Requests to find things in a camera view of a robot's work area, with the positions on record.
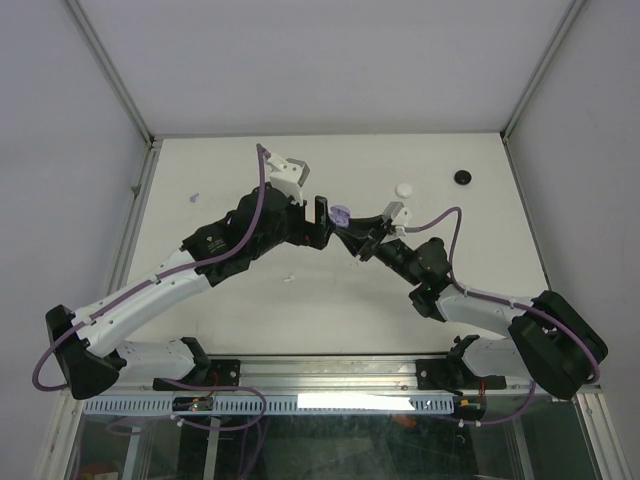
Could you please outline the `purple earbud charging case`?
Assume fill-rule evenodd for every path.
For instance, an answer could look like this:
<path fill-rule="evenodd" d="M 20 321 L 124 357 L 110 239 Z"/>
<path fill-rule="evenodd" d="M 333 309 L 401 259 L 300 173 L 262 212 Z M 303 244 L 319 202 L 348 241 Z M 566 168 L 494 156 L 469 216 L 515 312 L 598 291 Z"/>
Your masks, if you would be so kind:
<path fill-rule="evenodd" d="M 351 220 L 350 209 L 344 205 L 333 205 L 329 210 L 329 219 L 336 228 L 348 228 Z"/>

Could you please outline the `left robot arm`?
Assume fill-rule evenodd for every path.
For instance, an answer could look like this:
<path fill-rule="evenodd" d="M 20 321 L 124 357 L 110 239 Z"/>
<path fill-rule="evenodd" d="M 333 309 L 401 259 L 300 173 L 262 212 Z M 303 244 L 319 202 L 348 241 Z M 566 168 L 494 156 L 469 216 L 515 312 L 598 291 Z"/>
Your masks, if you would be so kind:
<path fill-rule="evenodd" d="M 178 303 L 248 270 L 275 247 L 322 250 L 331 226 L 326 198 L 306 204 L 266 184 L 243 196 L 222 219 L 198 228 L 145 277 L 85 307 L 57 305 L 45 315 L 50 347 L 76 400 L 98 396 L 120 381 L 206 383 L 210 360 L 193 337 L 136 343 L 129 336 Z"/>

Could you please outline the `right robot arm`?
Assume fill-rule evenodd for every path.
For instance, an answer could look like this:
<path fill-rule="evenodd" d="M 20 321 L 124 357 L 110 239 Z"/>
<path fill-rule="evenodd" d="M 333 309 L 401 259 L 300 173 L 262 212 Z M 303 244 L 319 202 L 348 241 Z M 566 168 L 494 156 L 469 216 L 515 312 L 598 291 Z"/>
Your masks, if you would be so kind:
<path fill-rule="evenodd" d="M 469 387 L 485 376 L 519 377 L 569 400 L 599 381 L 607 346 L 561 295 L 545 290 L 532 298 L 508 297 L 464 286 L 453 271 L 454 244 L 432 237 L 411 248 L 400 230 L 384 216 L 335 226 L 354 257 L 375 258 L 412 285 L 409 298 L 419 315 L 493 333 L 491 339 L 469 335 L 449 351 L 452 383 Z"/>

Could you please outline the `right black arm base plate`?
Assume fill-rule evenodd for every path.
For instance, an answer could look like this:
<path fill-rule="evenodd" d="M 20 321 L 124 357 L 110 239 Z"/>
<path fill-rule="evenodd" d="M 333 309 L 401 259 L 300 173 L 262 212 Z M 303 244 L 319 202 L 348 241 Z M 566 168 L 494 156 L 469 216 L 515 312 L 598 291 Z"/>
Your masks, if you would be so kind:
<path fill-rule="evenodd" d="M 439 389 L 460 395 L 463 390 L 505 390 L 507 387 L 504 376 L 479 377 L 466 366 L 444 357 L 418 359 L 415 370 L 417 388 L 421 391 Z"/>

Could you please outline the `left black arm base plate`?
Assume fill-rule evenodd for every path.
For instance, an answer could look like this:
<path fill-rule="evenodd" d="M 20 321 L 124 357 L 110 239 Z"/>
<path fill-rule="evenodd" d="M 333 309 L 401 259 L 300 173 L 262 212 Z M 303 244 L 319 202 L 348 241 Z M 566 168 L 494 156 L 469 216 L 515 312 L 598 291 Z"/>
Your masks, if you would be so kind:
<path fill-rule="evenodd" d="M 196 366 L 178 382 L 186 385 L 211 388 L 214 386 L 238 386 L 241 370 L 239 359 L 214 358 L 207 365 Z"/>

